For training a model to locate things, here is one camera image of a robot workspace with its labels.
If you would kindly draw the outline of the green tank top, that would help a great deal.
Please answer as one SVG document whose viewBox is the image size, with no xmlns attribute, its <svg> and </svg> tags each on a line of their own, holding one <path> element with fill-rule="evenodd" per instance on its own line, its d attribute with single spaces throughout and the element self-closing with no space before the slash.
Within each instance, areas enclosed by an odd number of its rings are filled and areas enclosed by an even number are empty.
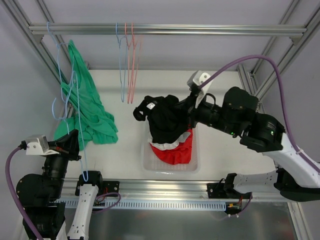
<svg viewBox="0 0 320 240">
<path fill-rule="evenodd" d="M 80 117 L 85 146 L 89 142 L 93 142 L 96 145 L 117 143 L 119 138 L 115 117 L 105 110 L 94 80 L 74 42 L 70 40 L 67 46 L 73 71 L 77 73 L 79 80 Z M 69 85 L 62 82 L 60 86 L 62 93 L 67 95 L 70 89 Z M 74 88 L 71 91 L 69 102 L 75 110 L 77 108 L 76 101 L 76 88 Z M 82 151 L 77 114 L 67 118 L 66 121 L 70 131 L 74 129 L 78 130 L 79 149 Z M 57 140 L 66 134 L 67 125 L 61 120 L 54 133 L 53 139 Z"/>
</svg>

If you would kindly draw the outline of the white tank top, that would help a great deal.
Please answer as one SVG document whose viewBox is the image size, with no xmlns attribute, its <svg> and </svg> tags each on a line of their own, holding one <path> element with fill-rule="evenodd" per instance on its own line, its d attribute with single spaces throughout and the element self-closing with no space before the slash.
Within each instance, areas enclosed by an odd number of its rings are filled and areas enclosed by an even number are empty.
<svg viewBox="0 0 320 240">
<path fill-rule="evenodd" d="M 185 143 L 187 139 L 191 136 L 189 131 L 184 132 L 182 135 L 178 137 L 173 143 L 155 143 L 153 142 L 153 137 L 149 134 L 147 138 L 147 142 L 158 150 L 165 151 L 165 150 L 173 150 L 176 149 L 179 144 Z"/>
</svg>

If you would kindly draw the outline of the black tank top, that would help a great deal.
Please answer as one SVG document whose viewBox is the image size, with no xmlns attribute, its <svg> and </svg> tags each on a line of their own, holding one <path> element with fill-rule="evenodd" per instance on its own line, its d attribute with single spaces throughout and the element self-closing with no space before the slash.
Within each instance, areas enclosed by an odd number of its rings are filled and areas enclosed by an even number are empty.
<svg viewBox="0 0 320 240">
<path fill-rule="evenodd" d="M 152 142 L 172 144 L 189 129 L 187 113 L 179 108 L 179 99 L 174 95 L 145 96 L 133 111 L 134 118 L 148 121 Z"/>
</svg>

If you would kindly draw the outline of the red tank top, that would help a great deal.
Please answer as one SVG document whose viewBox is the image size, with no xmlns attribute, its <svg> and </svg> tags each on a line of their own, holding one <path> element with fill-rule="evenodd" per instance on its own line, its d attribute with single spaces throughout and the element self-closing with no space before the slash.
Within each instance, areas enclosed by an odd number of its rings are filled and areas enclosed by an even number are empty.
<svg viewBox="0 0 320 240">
<path fill-rule="evenodd" d="M 149 144 L 152 152 L 159 160 L 170 165 L 189 164 L 192 159 L 194 135 L 192 129 L 187 130 L 187 132 L 191 133 L 190 137 L 185 143 L 180 143 L 177 148 L 173 150 L 159 150 Z"/>
</svg>

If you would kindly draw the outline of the pink hanger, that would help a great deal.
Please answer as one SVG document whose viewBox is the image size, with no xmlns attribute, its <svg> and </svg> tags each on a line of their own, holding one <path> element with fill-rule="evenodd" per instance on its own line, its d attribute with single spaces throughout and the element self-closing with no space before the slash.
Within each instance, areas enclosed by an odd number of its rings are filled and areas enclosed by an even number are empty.
<svg viewBox="0 0 320 240">
<path fill-rule="evenodd" d="M 128 24 L 124 24 L 124 36 L 126 40 L 126 50 L 127 50 L 127 103 L 130 103 L 130 91 L 131 91 L 131 46 L 134 43 L 134 39 L 131 36 L 131 39 L 129 39 L 129 30 L 128 30 Z"/>
<path fill-rule="evenodd" d="M 139 66 L 139 59 L 136 59 L 137 45 L 139 44 L 139 47 L 141 47 L 141 39 L 139 37 L 138 39 L 136 39 L 133 23 L 131 24 L 131 40 L 132 40 L 132 65 L 131 65 L 131 78 L 130 78 L 130 88 L 129 88 L 129 102 L 132 104 L 134 102 L 135 88 L 136 88 L 137 75 L 138 75 L 138 66 Z"/>
</svg>

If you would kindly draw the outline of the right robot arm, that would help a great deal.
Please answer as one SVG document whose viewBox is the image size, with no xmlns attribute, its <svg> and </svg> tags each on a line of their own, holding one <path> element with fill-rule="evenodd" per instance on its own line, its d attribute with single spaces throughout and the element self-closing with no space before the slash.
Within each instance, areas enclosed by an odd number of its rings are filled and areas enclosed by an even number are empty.
<svg viewBox="0 0 320 240">
<path fill-rule="evenodd" d="M 239 87 L 230 88 L 222 106 L 191 93 L 174 108 L 191 127 L 198 123 L 226 133 L 249 150 L 273 159 L 279 169 L 260 174 L 229 173 L 218 192 L 235 199 L 253 192 L 279 193 L 295 202 L 320 199 L 320 174 L 295 151 L 285 127 L 273 116 L 258 113 L 258 99 Z"/>
</svg>

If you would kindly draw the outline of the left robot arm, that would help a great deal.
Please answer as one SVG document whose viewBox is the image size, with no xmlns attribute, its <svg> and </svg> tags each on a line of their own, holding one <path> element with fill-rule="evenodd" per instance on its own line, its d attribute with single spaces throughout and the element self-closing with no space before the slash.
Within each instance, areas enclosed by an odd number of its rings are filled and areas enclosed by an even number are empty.
<svg viewBox="0 0 320 240">
<path fill-rule="evenodd" d="M 49 240 L 87 240 L 89 225 L 96 196 L 104 190 L 100 171 L 89 170 L 88 179 L 81 175 L 75 194 L 79 197 L 73 222 L 66 230 L 64 202 L 60 199 L 68 163 L 79 161 L 79 132 L 74 129 L 54 141 L 47 141 L 44 135 L 34 135 L 22 141 L 20 148 L 30 156 L 45 157 L 42 174 L 25 175 L 16 185 L 16 195 L 33 226 L 23 221 L 31 240 L 36 240 L 34 231 L 42 239 Z"/>
</svg>

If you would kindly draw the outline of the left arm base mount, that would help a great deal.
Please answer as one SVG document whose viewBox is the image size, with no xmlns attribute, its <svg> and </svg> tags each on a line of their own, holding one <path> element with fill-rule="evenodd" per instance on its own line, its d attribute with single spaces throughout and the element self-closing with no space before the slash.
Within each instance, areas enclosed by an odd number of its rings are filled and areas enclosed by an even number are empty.
<svg viewBox="0 0 320 240">
<path fill-rule="evenodd" d="M 116 180 L 104 180 L 102 184 L 102 194 L 109 194 L 109 197 L 117 197 L 120 189 L 120 182 Z"/>
</svg>

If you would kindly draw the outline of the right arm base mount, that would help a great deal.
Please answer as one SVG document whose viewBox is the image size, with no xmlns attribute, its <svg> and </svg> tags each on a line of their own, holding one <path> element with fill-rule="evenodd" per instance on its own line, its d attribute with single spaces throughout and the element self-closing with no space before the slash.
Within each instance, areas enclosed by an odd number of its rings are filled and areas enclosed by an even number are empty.
<svg viewBox="0 0 320 240">
<path fill-rule="evenodd" d="M 252 192 L 240 193 L 235 190 L 234 180 L 236 173 L 229 173 L 226 178 L 222 178 L 218 183 L 209 182 L 207 187 L 207 195 L 209 199 L 249 199 Z"/>
</svg>

